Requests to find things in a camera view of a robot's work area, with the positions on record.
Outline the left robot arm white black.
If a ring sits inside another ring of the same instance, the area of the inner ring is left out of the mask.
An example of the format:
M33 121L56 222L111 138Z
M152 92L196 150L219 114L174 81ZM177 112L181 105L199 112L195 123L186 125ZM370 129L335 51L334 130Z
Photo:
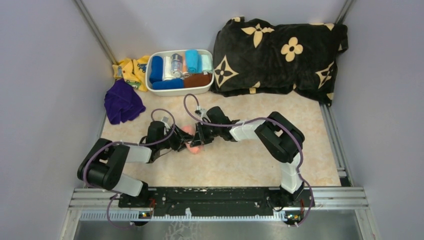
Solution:
M162 150L180 152L193 136L172 124L152 121L147 135L138 144L113 143L100 138L91 148L77 170L78 179L89 186L119 192L130 196L138 207L149 203L149 186L146 182L124 174L126 163L152 164Z

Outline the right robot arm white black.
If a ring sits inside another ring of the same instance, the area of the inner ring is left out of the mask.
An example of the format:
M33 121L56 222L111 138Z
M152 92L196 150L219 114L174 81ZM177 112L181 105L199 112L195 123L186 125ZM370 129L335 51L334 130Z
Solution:
M229 142L258 140L270 155L279 162L281 169L281 199L287 206L295 206L301 200L305 181L299 175L303 162L304 134L279 112L268 117L247 121L230 120L219 106L208 110L198 108L201 117L195 125L195 134L189 145L198 147L210 144L216 137Z

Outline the purple towel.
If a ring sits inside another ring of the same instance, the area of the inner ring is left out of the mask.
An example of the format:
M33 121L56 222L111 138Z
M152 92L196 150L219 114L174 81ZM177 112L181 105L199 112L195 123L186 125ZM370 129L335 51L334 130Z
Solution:
M106 92L104 107L112 125L133 121L146 111L142 99L124 79L117 80Z

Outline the pink panda towel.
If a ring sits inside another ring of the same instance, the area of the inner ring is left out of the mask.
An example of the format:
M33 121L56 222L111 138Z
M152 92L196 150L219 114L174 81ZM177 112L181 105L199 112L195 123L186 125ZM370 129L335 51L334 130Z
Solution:
M191 135L191 136L194 136L195 135L195 132L196 132L196 130L195 130L195 127L193 126L193 125L185 125L185 126L183 126L182 128L181 128L185 133L187 133L187 134L189 134L189 135ZM203 147L202 146L194 146L194 147L191 147L190 146L190 141L189 142L186 142L185 143L185 146L186 146L186 148L192 153L192 154L198 154L198 153L200 153L201 152L201 150L203 149Z

